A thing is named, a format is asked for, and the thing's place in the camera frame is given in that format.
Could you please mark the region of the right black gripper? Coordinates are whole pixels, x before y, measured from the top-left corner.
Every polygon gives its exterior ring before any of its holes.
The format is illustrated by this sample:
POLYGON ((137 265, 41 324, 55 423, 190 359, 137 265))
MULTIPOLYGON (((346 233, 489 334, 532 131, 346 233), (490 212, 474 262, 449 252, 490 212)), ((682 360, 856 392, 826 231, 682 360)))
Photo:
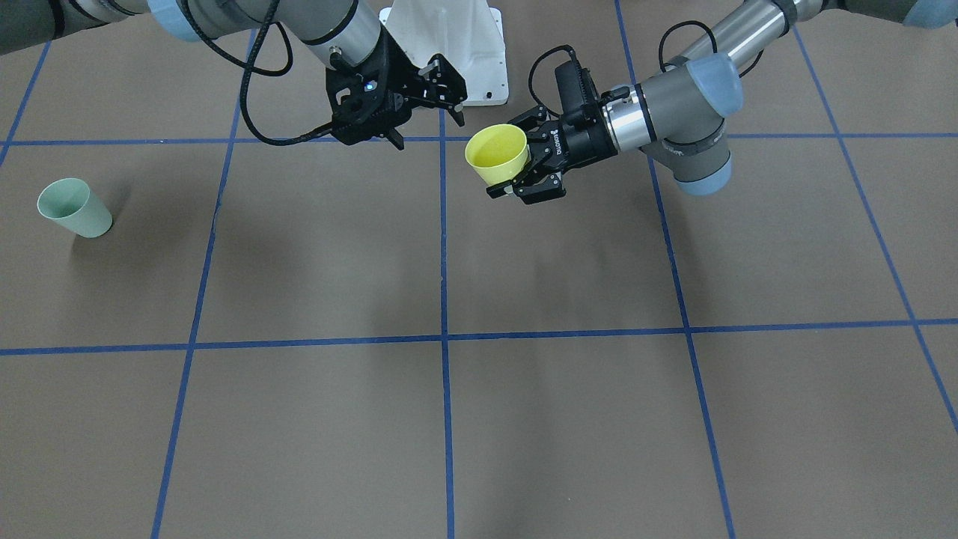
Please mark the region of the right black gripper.
POLYGON ((412 117, 417 100, 419 106, 445 110, 457 126, 466 125, 468 85, 443 54, 432 55, 420 70, 383 30, 365 61, 352 66, 335 50, 331 63, 326 95, 332 106, 332 136, 339 142, 380 137, 403 150, 405 139, 397 127, 412 117))

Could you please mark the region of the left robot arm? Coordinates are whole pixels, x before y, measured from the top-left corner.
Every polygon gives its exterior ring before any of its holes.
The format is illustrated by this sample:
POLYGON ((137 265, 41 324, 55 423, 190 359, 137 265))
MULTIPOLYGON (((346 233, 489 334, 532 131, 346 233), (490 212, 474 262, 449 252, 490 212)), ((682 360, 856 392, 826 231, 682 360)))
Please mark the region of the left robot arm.
POLYGON ((537 102, 510 120, 520 129, 527 161, 503 180, 489 180, 491 198, 524 204, 564 197, 564 175, 624 151, 639 150, 673 173, 684 193, 716 193, 731 178, 727 119, 745 103, 742 77, 778 38, 826 10, 941 28, 956 21, 954 1, 745 1, 643 82, 596 89, 574 49, 555 68, 561 111, 537 102))

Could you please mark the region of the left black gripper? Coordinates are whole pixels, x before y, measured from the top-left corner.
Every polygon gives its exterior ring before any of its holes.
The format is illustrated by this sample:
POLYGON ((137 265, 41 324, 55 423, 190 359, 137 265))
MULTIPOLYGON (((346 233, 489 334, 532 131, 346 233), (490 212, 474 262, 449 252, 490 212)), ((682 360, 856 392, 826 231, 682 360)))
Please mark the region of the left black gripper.
POLYGON ((531 107, 508 120, 507 125, 518 127, 526 143, 545 143, 548 140, 551 153, 545 160, 545 167, 551 173, 543 177, 517 175, 512 180, 488 186, 486 193, 492 199, 517 197, 523 204, 532 205, 563 198, 566 189, 562 173, 572 168, 590 166, 619 153, 605 122, 596 121, 585 127, 575 127, 561 121, 551 121, 551 114, 545 106, 531 107))

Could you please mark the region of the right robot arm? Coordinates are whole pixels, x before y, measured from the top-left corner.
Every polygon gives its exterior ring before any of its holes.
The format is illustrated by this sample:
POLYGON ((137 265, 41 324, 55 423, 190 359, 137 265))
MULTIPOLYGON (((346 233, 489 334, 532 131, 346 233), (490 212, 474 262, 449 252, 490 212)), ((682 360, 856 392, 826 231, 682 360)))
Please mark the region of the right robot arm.
POLYGON ((403 149, 398 133, 418 107, 445 110, 464 126, 468 88, 441 54, 417 65, 364 1, 4 1, 1 51, 17 52, 149 13, 179 40, 202 42, 242 68, 240 113, 257 140, 283 147, 331 136, 342 144, 384 139, 403 149), (260 49, 277 28, 285 51, 298 40, 325 65, 331 120, 297 137, 270 138, 254 126, 248 90, 254 75, 284 76, 284 67, 257 67, 260 49))

